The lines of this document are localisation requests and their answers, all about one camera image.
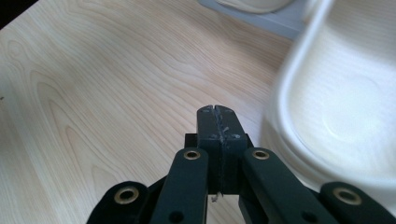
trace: light wood surface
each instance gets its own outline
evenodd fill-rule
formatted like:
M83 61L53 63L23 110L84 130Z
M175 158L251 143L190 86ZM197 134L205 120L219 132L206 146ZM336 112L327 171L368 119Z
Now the light wood surface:
M0 31L0 223L85 223L112 186L151 185L234 109L256 146L290 41L194 0L40 0ZM208 223L243 223L236 197Z

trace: gray object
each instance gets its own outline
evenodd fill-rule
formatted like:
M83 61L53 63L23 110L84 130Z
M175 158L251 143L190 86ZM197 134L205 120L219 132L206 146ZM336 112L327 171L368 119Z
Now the gray object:
M198 0L204 6L245 21L277 35L294 39L303 30L302 21L306 0L294 0L278 11L265 14L252 14L225 7L215 0Z

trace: white round object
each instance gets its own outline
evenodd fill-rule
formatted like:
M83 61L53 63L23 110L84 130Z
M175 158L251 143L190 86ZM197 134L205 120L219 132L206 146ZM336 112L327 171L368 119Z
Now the white round object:
M266 13L282 8L292 0L216 0L218 3L250 13Z
M347 182L394 216L395 12L390 0L320 1L281 71L266 138L308 187Z

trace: metal ring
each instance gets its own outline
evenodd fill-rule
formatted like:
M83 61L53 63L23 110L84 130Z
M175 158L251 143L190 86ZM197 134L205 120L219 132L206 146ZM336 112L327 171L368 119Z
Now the metal ring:
M114 195L114 201L119 204L134 202L139 197L139 190L133 186L124 187Z
M362 203L361 196L350 189L336 188L332 191L332 193L343 203L350 205L360 205Z
M184 153L184 158L187 160L193 161L201 157L201 153L195 150L186 151Z
M267 160L270 158L270 154L268 152L262 151L262 150L254 150L252 153L253 157L258 159L258 160Z

